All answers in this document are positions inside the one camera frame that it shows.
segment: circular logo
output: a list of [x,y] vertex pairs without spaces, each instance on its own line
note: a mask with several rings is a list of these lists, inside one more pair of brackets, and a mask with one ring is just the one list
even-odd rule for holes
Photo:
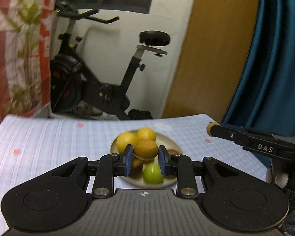
[[140,195],[145,197],[145,196],[149,195],[149,193],[148,192],[140,192]]

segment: exercise bike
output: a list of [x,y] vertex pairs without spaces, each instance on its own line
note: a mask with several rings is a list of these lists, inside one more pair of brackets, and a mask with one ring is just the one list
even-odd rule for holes
[[144,51],[155,53],[161,57],[167,52],[151,46],[166,46],[170,43],[170,36],[160,31],[145,31],[139,35],[140,43],[120,85],[101,82],[87,67],[82,58],[77,54],[76,48],[82,40],[76,37],[76,43],[71,44],[70,38],[75,22],[80,19],[93,20],[99,23],[110,24],[119,20],[119,17],[103,20],[92,17],[98,10],[90,10],[79,14],[78,11],[65,0],[56,2],[55,9],[58,16],[69,18],[69,25],[64,34],[59,35],[62,40],[59,54],[50,61],[51,69],[51,107],[53,112],[73,113],[83,119],[96,119],[79,112],[81,102],[91,108],[94,107],[101,113],[116,115],[119,120],[153,119],[150,112],[131,110],[126,114],[125,110],[130,105],[126,96],[134,73],[137,68],[143,71],[144,64],[140,64]]

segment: bike handlebar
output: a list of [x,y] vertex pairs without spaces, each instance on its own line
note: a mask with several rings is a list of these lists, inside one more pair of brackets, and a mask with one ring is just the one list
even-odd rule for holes
[[104,24],[110,24],[120,19],[119,17],[114,17],[109,20],[104,20],[100,18],[91,17],[92,15],[98,13],[99,11],[98,9],[89,10],[79,14],[78,11],[71,4],[67,4],[67,3],[63,4],[61,1],[56,2],[56,8],[59,9],[59,14],[58,14],[59,16],[64,18],[74,19],[74,20],[80,20],[85,18],[85,19],[97,21]]

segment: teal curtain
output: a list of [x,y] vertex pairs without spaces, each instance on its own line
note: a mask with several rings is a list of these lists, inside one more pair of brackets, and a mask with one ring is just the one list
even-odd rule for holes
[[294,135],[295,0],[260,0],[246,65],[223,123]]

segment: red stain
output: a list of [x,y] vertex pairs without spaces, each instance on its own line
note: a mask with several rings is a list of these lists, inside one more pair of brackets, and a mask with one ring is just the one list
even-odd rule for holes
[[21,149],[20,148],[16,148],[13,150],[13,155],[14,156],[18,156],[21,153]]

